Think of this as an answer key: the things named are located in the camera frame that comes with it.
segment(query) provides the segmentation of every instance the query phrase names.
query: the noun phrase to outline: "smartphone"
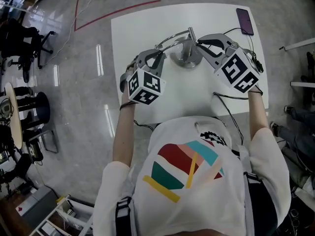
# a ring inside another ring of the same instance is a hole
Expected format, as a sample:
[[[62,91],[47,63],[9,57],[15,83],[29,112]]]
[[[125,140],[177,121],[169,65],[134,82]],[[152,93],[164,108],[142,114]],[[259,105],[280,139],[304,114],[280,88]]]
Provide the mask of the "smartphone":
[[[236,13],[238,16],[238,21],[240,22],[240,27],[242,28],[242,34],[253,36],[254,32],[252,30],[252,23],[248,11],[236,9]]]

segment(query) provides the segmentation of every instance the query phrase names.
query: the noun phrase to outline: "white t-shirt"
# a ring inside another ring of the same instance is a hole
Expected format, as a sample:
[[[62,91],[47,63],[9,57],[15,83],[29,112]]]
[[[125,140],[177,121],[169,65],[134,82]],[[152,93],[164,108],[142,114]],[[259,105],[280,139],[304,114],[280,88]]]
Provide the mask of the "white t-shirt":
[[[139,236],[202,229],[246,235],[244,170],[220,120],[185,117],[162,123],[148,151],[132,196]],[[289,173],[269,129],[255,134],[249,154],[252,171],[264,179],[281,224],[291,200]],[[105,167],[94,207],[95,236],[115,235],[114,211],[128,173],[129,167],[120,162]]]

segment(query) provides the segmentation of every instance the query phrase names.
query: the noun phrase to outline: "gray floor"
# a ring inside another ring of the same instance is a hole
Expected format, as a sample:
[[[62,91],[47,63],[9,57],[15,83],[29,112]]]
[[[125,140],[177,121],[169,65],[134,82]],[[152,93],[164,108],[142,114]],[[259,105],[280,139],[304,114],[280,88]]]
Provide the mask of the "gray floor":
[[[150,0],[93,0],[78,15],[77,27],[114,10],[147,1]],[[79,0],[78,12],[87,2]],[[36,65],[34,70],[31,69],[29,85],[35,92],[45,92],[49,98],[52,109],[49,127],[55,130],[60,148],[59,154],[44,152],[43,166],[37,166],[38,171],[31,166],[29,176],[35,183],[41,185],[44,182],[61,195],[71,194],[89,202],[95,201],[102,170],[112,158],[114,132],[111,127],[115,129],[119,114],[110,20],[141,9],[189,2],[231,3],[251,8],[266,59],[269,120],[291,125],[283,107],[287,104],[301,106],[302,94],[301,90],[291,88],[289,82],[307,73],[306,52],[312,51],[313,46],[290,52],[279,51],[279,47],[315,36],[314,0],[161,0],[73,32],[63,50],[44,69],[39,71]],[[24,25],[35,26],[42,34],[56,31],[57,35],[49,39],[48,45],[57,53],[67,40],[75,6],[76,0],[42,0],[34,8],[36,14],[25,17]],[[97,44],[101,46],[103,76],[98,76],[96,69]],[[54,76],[54,69],[59,71],[59,77]],[[6,82],[22,86],[22,72],[16,67],[8,68],[2,86]],[[248,114],[235,115],[235,118],[245,136],[245,144],[248,144]],[[239,141],[230,117],[222,119]],[[145,128],[135,129],[133,162],[138,163],[146,157],[150,134]]]

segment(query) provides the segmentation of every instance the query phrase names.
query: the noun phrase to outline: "table top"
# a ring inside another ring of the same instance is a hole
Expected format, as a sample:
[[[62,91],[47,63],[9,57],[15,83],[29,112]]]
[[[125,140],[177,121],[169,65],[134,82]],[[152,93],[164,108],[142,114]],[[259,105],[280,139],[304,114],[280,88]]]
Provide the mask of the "table top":
[[[5,84],[5,94],[9,97],[11,104],[13,106],[13,115],[10,119],[10,128],[11,128],[11,135],[14,141],[14,145],[21,149],[23,143],[23,133],[21,127],[21,121],[19,117],[19,107],[16,101],[16,96],[14,92],[14,88],[10,82]]]
[[[258,86],[264,92],[263,102],[268,108],[268,83],[264,54],[258,30],[249,7],[219,3],[191,3],[157,7],[130,13],[112,19],[112,42],[115,76],[119,100],[120,76],[140,52],[153,49],[165,38],[192,27],[196,38],[207,34],[223,33],[240,27],[236,9],[249,12],[254,36],[252,42],[257,59],[264,72],[260,75]],[[251,40],[236,29],[227,34],[241,47],[252,49]],[[175,39],[166,42],[167,46]],[[163,66],[162,76],[166,80],[164,94],[152,104],[137,104],[135,120],[138,123],[161,123],[183,116],[224,116],[228,115],[220,100],[213,92],[247,97],[216,78],[210,64],[203,59],[193,69],[184,69],[174,64],[168,57]],[[223,98],[232,114],[249,111],[248,101]]]

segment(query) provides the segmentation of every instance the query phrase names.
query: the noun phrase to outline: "cube with fiducial markers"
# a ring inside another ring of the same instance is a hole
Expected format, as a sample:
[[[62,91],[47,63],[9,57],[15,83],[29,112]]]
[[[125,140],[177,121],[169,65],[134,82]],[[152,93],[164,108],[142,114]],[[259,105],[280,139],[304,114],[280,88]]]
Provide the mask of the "cube with fiducial markers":
[[[242,48],[238,48],[215,74],[228,87],[241,93],[248,92],[259,81],[259,72],[253,68],[252,60]]]
[[[127,78],[129,100],[150,105],[164,92],[166,81],[143,69]]]

